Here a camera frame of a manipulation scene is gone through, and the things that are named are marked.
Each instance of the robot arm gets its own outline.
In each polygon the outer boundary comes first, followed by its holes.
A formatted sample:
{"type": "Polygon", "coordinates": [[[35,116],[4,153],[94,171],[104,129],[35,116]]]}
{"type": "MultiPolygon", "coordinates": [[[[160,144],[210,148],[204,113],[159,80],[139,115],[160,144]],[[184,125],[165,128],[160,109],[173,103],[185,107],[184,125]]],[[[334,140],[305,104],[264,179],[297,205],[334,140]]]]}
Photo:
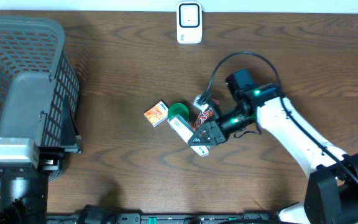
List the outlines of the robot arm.
{"type": "MultiPolygon", "coordinates": [[[[294,109],[291,101],[286,97],[283,99],[285,106],[291,115],[319,142],[324,143],[340,161],[346,154],[342,149],[334,146],[317,132],[303,117],[294,109]]],[[[257,108],[257,123],[268,132],[272,133],[292,157],[301,166],[307,178],[317,170],[317,167],[329,167],[336,162],[306,136],[291,119],[287,118],[279,97],[268,100],[263,106],[257,108]]]]}
{"type": "MultiPolygon", "coordinates": [[[[246,70],[228,76],[226,84],[237,106],[222,113],[207,101],[214,116],[200,126],[188,144],[217,146],[256,122],[283,144],[309,179],[305,202],[279,211],[281,221],[357,223],[358,154],[349,156],[320,135],[274,84],[258,86],[246,70]],[[344,183],[338,186],[337,180],[344,183]]],[[[204,102],[195,103],[205,108],[204,102]]]]}

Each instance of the wall outlet device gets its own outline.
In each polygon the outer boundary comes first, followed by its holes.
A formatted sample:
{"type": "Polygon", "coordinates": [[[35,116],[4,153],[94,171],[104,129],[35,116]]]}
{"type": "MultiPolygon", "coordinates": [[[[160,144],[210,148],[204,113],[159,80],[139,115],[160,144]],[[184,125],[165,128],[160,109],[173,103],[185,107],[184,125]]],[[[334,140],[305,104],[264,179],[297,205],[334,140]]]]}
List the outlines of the wall outlet device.
{"type": "Polygon", "coordinates": [[[177,7],[177,35],[180,44],[198,44],[203,38],[203,10],[196,1],[180,2],[177,7]]]}

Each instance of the green lid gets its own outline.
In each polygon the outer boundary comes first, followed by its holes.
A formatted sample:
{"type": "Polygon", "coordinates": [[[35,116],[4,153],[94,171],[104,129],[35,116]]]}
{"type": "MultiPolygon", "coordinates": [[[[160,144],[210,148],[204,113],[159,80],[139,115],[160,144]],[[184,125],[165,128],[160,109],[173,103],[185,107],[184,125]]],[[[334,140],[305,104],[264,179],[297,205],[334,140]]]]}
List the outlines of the green lid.
{"type": "Polygon", "coordinates": [[[168,119],[180,115],[185,121],[189,121],[189,109],[181,103],[175,103],[168,109],[168,119]]]}

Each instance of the wooden surface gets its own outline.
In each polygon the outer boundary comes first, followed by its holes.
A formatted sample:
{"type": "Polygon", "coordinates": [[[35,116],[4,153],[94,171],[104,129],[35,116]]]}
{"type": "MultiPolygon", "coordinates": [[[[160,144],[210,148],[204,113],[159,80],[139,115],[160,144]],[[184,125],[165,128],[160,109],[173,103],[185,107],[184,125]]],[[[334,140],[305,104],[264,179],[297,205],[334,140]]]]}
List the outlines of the wooden surface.
{"type": "MultiPolygon", "coordinates": [[[[0,15],[61,23],[83,82],[76,120],[84,153],[50,183],[48,212],[93,204],[145,213],[241,213],[302,201],[307,179],[268,132],[230,138],[201,158],[166,122],[153,128],[144,118],[161,99],[189,105],[215,65],[239,50],[268,58],[297,110],[330,141],[358,152],[358,15],[207,13],[198,45],[177,43],[174,13],[0,15]]],[[[224,79],[240,68],[258,83],[275,82],[261,61],[230,59],[213,85],[224,108],[233,105],[224,79]]]]}

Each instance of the green led light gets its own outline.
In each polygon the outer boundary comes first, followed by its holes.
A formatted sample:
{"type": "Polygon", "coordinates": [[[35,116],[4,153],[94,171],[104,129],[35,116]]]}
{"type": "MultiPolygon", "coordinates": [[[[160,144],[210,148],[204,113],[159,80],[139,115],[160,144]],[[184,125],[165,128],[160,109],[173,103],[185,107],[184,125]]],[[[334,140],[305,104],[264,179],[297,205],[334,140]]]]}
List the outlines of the green led light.
{"type": "Polygon", "coordinates": [[[230,120],[230,122],[231,122],[232,124],[234,124],[234,123],[239,122],[239,120],[238,120],[237,118],[233,118],[233,119],[230,120]]]}

